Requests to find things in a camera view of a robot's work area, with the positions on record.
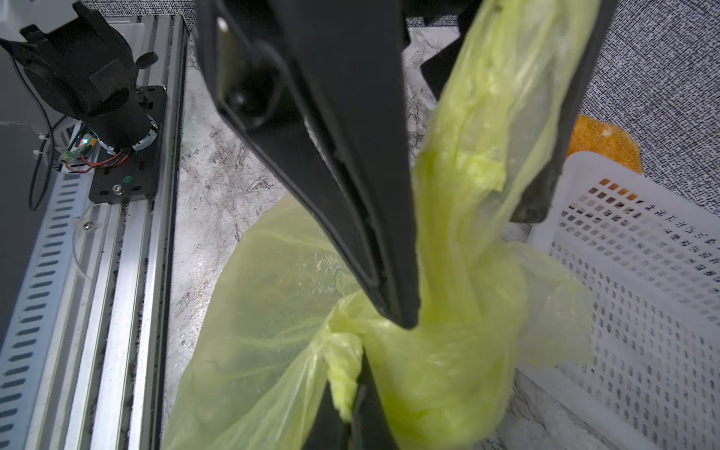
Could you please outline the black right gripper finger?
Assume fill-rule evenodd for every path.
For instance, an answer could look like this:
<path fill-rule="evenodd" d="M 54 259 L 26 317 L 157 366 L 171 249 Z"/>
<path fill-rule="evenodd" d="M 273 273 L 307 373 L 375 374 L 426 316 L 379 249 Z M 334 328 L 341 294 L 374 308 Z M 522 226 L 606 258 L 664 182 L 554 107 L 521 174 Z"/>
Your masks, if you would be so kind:
<path fill-rule="evenodd" d="M 348 420 L 341 417 L 332 400 L 331 384 L 327 382 L 303 449 L 399 449 L 365 355 L 357 389 L 351 398 L 350 413 Z"/>

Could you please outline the yellow-green avocado plastic bag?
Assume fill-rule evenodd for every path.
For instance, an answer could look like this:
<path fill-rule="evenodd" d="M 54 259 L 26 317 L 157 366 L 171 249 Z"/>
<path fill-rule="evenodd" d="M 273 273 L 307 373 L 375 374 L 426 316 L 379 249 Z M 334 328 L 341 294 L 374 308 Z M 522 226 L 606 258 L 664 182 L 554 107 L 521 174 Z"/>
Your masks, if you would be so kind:
<path fill-rule="evenodd" d="M 603 1 L 484 1 L 423 147 L 409 152 L 417 325 L 384 318 L 311 212 L 287 194 L 217 281 L 166 449 L 303 449 L 326 383 L 351 418 L 367 356 L 399 448 L 457 449 L 502 421 L 516 365 L 591 352 L 593 299 L 548 255 L 501 238 L 543 221 Z"/>

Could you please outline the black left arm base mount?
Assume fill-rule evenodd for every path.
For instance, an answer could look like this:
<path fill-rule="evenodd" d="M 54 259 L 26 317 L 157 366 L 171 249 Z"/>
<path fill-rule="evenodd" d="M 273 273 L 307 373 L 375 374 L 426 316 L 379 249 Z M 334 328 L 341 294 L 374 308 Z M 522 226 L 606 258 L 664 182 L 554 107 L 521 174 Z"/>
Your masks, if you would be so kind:
<path fill-rule="evenodd" d="M 93 204 L 125 204 L 151 200 L 159 185 L 163 151 L 167 92 L 159 85 L 142 88 L 135 95 L 138 106 L 148 116 L 149 137 L 134 147 L 106 148 L 88 127 L 76 127 L 81 136 L 60 163 L 64 174 L 83 176 L 91 181 L 88 199 Z"/>

